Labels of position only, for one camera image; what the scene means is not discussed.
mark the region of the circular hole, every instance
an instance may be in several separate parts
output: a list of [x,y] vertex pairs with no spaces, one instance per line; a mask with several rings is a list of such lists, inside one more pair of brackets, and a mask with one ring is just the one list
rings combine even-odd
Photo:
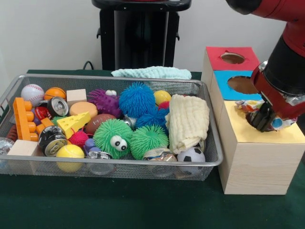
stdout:
[[241,64],[245,61],[245,58],[242,55],[232,52],[226,52],[225,54],[222,54],[221,59],[224,62],[231,64]]
[[249,76],[234,76],[228,80],[228,85],[235,91],[243,94],[256,94],[257,89],[252,84]]

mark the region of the red box top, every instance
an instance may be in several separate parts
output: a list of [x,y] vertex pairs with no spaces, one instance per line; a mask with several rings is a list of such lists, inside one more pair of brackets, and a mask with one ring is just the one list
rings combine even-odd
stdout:
[[259,60],[251,47],[206,47],[214,71],[253,71]]

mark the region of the baseball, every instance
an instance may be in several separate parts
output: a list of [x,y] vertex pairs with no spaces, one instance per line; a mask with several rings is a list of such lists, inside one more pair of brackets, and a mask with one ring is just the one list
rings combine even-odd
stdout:
[[33,107],[38,106],[39,102],[43,100],[44,91],[36,84],[29,84],[21,91],[21,97],[25,101],[30,101]]

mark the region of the black stand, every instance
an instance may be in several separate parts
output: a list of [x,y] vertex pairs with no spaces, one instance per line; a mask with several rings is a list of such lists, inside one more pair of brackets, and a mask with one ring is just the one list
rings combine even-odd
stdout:
[[191,0],[92,0],[101,9],[102,68],[173,66],[179,15]]

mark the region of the tan foam disc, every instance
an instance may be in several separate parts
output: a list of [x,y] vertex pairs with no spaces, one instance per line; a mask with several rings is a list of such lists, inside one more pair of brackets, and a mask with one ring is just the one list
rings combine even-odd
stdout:
[[93,118],[97,116],[96,106],[89,102],[78,102],[71,106],[70,115],[78,115],[84,112],[89,112],[90,117]]

